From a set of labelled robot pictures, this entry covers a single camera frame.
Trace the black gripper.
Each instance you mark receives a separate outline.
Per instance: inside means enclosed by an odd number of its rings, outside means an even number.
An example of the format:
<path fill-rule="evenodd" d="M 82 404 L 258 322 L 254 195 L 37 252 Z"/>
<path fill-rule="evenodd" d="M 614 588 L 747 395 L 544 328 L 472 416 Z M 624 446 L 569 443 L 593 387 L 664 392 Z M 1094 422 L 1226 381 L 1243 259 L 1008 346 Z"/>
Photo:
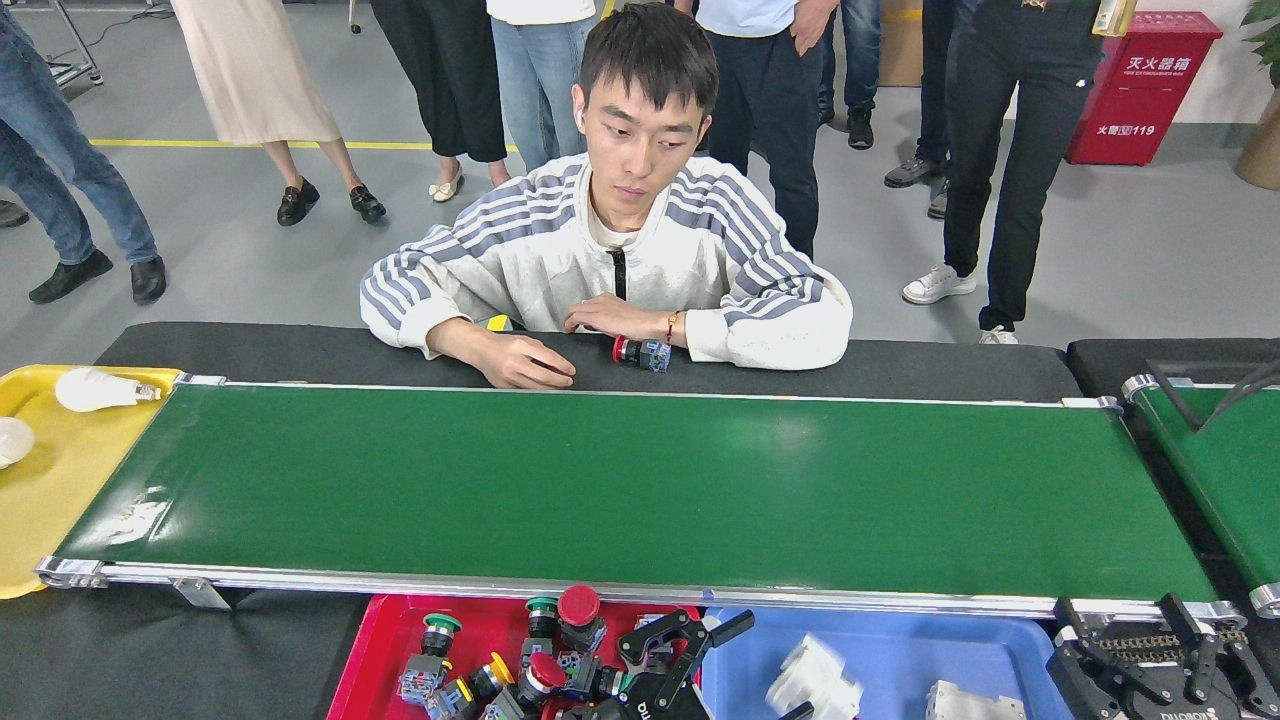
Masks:
<path fill-rule="evenodd" d="M 1098 632 L 1059 598 L 1053 615 L 1062 625 L 1047 669 L 1078 719 L 1276 719 L 1277 692 L 1247 641 L 1196 620 L 1181 600 L 1169 593 L 1160 611 L 1185 652 L 1183 679 L 1172 684 L 1167 705 L 1149 694 L 1144 669 L 1101 644 Z"/>
<path fill-rule="evenodd" d="M 666 673 L 640 674 L 640 698 L 625 694 L 598 705 L 584 705 L 564 711 L 566 719 L 710 719 L 710 710 L 692 676 L 707 653 L 755 625 L 751 610 L 744 610 L 728 621 L 708 629 L 703 620 L 677 609 L 617 639 L 625 666 L 630 671 L 646 671 L 648 656 L 659 646 L 684 641 L 676 660 L 667 662 Z"/>

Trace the person's right hand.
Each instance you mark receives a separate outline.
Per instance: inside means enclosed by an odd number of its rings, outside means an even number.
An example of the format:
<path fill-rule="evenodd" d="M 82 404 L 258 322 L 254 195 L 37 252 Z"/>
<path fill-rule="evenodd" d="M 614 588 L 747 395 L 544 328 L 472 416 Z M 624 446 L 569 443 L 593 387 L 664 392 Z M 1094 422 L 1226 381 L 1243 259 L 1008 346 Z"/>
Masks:
<path fill-rule="evenodd" d="M 566 389 L 576 366 L 543 342 L 517 334 L 494 334 L 481 342 L 474 366 L 502 389 Z"/>

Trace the person's left hand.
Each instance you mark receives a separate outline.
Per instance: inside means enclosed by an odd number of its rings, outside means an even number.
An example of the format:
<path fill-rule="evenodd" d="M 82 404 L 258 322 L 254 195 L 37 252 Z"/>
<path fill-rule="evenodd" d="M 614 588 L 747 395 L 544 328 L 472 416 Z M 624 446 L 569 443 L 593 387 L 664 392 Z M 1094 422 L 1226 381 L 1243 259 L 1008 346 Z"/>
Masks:
<path fill-rule="evenodd" d="M 611 337 L 669 342 L 671 316 L 671 311 L 645 310 L 612 293 L 600 293 L 568 309 L 563 332 L 573 333 L 586 328 Z"/>

